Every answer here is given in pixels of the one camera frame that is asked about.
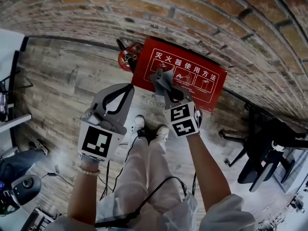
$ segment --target person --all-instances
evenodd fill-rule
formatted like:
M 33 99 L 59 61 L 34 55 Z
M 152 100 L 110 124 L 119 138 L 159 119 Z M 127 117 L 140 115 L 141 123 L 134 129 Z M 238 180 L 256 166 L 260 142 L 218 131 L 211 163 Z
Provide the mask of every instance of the person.
M 14 180 L 24 176 L 36 162 L 48 154 L 47 148 L 39 140 L 31 141 L 26 146 L 27 151 L 1 158 L 0 181 L 5 185 L 11 185 Z
M 67 217 L 57 218 L 46 231 L 94 231 L 97 222 L 110 220 L 110 217 L 123 218 L 125 214 L 135 212 L 158 185 L 172 176 L 165 157 L 169 128 L 161 126 L 156 138 L 148 144 L 137 132 L 144 125 L 144 118 L 138 115 L 132 126 L 131 146 L 128 146 L 131 150 L 114 193 L 96 204 L 98 163 L 81 161 L 81 172 L 70 197 Z M 189 135 L 187 141 L 206 210 L 199 230 L 254 231 L 254 217 L 241 210 L 243 199 L 231 194 L 226 178 L 201 137 Z M 108 230 L 196 230 L 196 210 L 195 197 L 188 192 L 181 199 L 176 179 L 169 179 L 144 204 L 140 214 L 129 221 L 128 228 L 111 226 Z

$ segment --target black chair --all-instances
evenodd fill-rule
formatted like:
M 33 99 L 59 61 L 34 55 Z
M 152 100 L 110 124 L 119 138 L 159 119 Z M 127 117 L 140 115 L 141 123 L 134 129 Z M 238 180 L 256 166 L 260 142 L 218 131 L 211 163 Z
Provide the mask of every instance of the black chair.
M 6 78 L 4 78 L 3 80 L 0 81 L 0 121 L 3 122 L 6 120 L 7 115 L 8 115 L 8 94 L 18 90 L 18 89 L 22 89 L 22 88 L 29 88 L 32 87 L 33 84 L 30 82 L 30 80 L 28 78 L 27 81 L 30 83 L 27 86 L 22 86 L 22 87 L 18 87 L 12 90 L 6 90 L 5 88 L 5 81 L 7 79 L 9 79 L 12 75 L 7 76 Z
M 282 164 L 286 173 L 281 181 L 284 183 L 290 175 L 295 161 L 289 163 L 282 155 L 285 147 L 308 148 L 308 141 L 296 140 L 304 138 L 305 133 L 296 133 L 284 122 L 274 118 L 263 122 L 261 129 L 256 133 L 256 113 L 260 112 L 253 106 L 246 104 L 245 108 L 249 111 L 249 133 L 246 138 L 228 136 L 225 130 L 219 131 L 219 135 L 230 141 L 240 142 L 244 145 L 242 151 L 237 155 L 232 163 L 228 159 L 225 164 L 232 167 L 245 154 L 249 160 L 244 166 L 238 177 L 238 183 L 252 183 L 250 192 L 255 192 L 263 181 L 271 178 L 279 163 Z

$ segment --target shoe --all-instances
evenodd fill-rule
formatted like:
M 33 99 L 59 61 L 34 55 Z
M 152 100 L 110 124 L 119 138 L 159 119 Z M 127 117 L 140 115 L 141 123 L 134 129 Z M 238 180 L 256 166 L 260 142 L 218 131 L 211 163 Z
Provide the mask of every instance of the shoe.
M 135 139 L 135 137 L 137 137 L 137 135 L 138 135 L 137 131 L 140 130 L 140 129 L 143 129 L 144 125 L 145 125 L 145 122 L 144 122 L 143 116 L 141 116 L 141 115 L 136 116 L 135 119 L 134 119 L 134 124 L 131 127 L 131 136 L 132 136 L 133 139 Z
M 26 145 L 26 147 L 27 147 L 28 150 L 35 150 L 35 149 L 36 149 L 35 144 L 34 144 L 32 141 L 30 141 L 30 142 Z
M 42 150 L 45 155 L 48 154 L 47 148 L 39 140 L 34 141 L 34 144 L 37 150 Z
M 166 142 L 169 135 L 169 128 L 166 125 L 162 125 L 156 132 L 156 138 Z

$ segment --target brick wall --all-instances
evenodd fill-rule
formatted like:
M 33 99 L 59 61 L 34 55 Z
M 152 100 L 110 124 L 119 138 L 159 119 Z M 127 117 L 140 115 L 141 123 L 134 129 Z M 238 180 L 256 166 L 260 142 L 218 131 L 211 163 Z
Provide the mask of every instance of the brick wall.
M 308 119 L 308 0 L 0 0 L 0 27 L 115 45 L 149 36 L 228 70 L 225 87 Z

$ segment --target white pants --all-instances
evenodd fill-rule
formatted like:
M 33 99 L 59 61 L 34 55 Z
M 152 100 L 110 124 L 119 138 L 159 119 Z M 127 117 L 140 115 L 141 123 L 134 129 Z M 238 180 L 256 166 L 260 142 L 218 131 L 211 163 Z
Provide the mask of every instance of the white pants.
M 161 139 L 154 139 L 149 145 L 144 137 L 135 140 L 115 189 L 118 209 L 125 214 L 135 211 L 163 180 L 172 176 L 165 151 Z M 181 203 L 175 181 L 166 181 L 150 198 L 148 203 L 159 213 L 163 214 Z

